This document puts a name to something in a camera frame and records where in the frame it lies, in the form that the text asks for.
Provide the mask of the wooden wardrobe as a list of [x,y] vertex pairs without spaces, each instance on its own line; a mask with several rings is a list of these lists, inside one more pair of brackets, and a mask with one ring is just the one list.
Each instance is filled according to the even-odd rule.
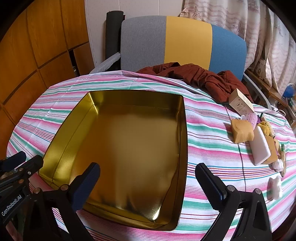
[[1,1],[1,157],[21,117],[50,86],[94,67],[84,1]]

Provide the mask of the patterned pink curtain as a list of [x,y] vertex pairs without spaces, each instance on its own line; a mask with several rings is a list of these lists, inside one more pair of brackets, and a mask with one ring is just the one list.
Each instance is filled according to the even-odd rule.
[[183,18],[227,29],[247,45],[245,68],[264,60],[264,81],[280,94],[295,83],[295,40],[280,18],[262,1],[184,1]]

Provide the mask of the white foam block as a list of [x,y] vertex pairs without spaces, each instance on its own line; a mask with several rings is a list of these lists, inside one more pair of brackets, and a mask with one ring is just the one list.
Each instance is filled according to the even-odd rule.
[[255,127],[254,139],[252,141],[249,141],[249,144],[251,147],[253,163],[255,166],[262,164],[271,156],[271,151],[261,127]]

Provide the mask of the dark red cloth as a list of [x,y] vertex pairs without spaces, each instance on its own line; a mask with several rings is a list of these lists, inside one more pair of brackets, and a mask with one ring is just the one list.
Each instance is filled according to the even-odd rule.
[[138,73],[183,80],[191,87],[204,90],[216,102],[227,102],[236,89],[253,101],[247,87],[229,70],[214,73],[192,63],[170,62],[142,68]]

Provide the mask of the snack packet green edge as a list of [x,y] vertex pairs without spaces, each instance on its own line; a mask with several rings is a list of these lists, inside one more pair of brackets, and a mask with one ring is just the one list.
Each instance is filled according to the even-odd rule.
[[286,174],[286,154],[285,154],[285,146],[281,144],[280,146],[280,159],[283,162],[283,170],[280,172],[281,176],[284,177]]

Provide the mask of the white plastic bundle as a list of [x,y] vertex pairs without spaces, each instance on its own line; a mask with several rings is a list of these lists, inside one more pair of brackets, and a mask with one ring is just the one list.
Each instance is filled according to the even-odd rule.
[[276,172],[282,172],[284,170],[284,163],[282,159],[277,159],[272,163],[272,167]]

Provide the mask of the black rolled mat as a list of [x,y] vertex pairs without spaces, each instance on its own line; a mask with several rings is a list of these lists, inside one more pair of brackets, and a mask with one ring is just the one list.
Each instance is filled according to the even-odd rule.
[[106,14],[105,58],[120,51],[121,24],[125,20],[123,11],[109,11]]

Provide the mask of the gold metal tin tray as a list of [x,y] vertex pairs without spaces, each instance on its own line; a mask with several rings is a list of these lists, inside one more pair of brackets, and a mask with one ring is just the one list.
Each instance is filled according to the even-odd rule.
[[46,150],[39,175],[56,189],[93,162],[100,177],[85,210],[129,227],[174,230],[188,164],[184,97],[147,90],[86,93]]

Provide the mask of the wooden side desk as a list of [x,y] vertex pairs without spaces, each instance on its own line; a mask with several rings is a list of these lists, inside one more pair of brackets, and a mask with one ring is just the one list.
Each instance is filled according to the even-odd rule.
[[257,77],[251,70],[247,69],[245,74],[259,87],[266,98],[270,99],[270,104],[272,106],[276,106],[278,109],[283,110],[286,113],[288,122],[295,125],[295,113],[288,105],[287,99],[282,97],[282,95],[279,94],[273,87],[270,87],[267,83]]

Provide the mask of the tan sponge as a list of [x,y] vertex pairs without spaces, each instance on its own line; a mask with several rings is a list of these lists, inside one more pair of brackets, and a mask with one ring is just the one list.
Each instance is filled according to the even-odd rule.
[[247,120],[232,119],[231,130],[233,141],[236,144],[252,141],[254,139],[252,124]]
[[277,153],[277,150],[276,150],[274,139],[271,136],[265,136],[265,138],[266,138],[266,141],[267,141],[271,156],[268,157],[263,162],[263,164],[268,165],[268,164],[271,164],[271,163],[275,162],[278,159],[278,153]]

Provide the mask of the striped pink green tablecloth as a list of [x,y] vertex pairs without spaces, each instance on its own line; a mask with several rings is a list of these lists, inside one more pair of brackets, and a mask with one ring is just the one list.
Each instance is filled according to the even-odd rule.
[[278,176],[276,171],[267,165],[254,166],[249,145],[232,141],[230,121],[238,118],[237,113],[180,80],[112,71],[55,84],[38,97],[17,123],[6,146],[6,155],[19,151],[24,151],[27,157],[45,154],[58,128],[87,92],[118,89],[159,91],[184,97],[189,145],[185,198],[179,224],[171,232],[129,228],[79,211],[79,217],[95,240],[200,240],[218,214],[194,176],[195,166],[200,162],[224,183],[239,190],[261,189],[273,232],[282,232],[289,225],[290,217],[295,215],[295,135],[287,120],[275,111],[255,106],[256,113],[270,122],[276,139],[285,147],[287,171],[281,180],[282,197],[273,200],[269,182]]

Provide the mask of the grey yellow blue chair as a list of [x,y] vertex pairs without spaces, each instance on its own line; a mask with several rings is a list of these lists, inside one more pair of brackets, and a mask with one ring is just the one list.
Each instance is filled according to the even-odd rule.
[[116,62],[121,70],[133,72],[169,62],[196,64],[215,73],[230,70],[271,109],[268,99],[244,72],[246,42],[229,30],[177,16],[139,16],[122,21],[115,32],[113,44],[119,50],[92,73],[108,71]]

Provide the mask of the beige cardboard box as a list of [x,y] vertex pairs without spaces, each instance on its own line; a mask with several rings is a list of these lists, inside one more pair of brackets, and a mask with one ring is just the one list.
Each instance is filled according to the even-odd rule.
[[254,113],[253,104],[239,89],[230,94],[228,102],[239,115]]

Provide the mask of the blue desk fan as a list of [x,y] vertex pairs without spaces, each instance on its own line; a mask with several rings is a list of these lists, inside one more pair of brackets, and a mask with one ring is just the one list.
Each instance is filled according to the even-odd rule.
[[292,98],[292,97],[294,97],[295,92],[296,92],[295,84],[289,83],[282,96],[284,98]]

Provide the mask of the yellow knitted toy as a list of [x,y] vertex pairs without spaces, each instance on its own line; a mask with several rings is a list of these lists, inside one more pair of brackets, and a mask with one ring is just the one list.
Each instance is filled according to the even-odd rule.
[[257,124],[257,126],[261,128],[265,136],[270,136],[272,138],[275,137],[274,131],[268,121],[261,121]]

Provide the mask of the pink ribbed pack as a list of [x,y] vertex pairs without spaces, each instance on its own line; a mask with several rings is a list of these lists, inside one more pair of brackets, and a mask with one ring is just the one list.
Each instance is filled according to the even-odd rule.
[[253,130],[258,123],[258,116],[255,113],[247,113],[246,115],[242,115],[240,119],[251,123]]

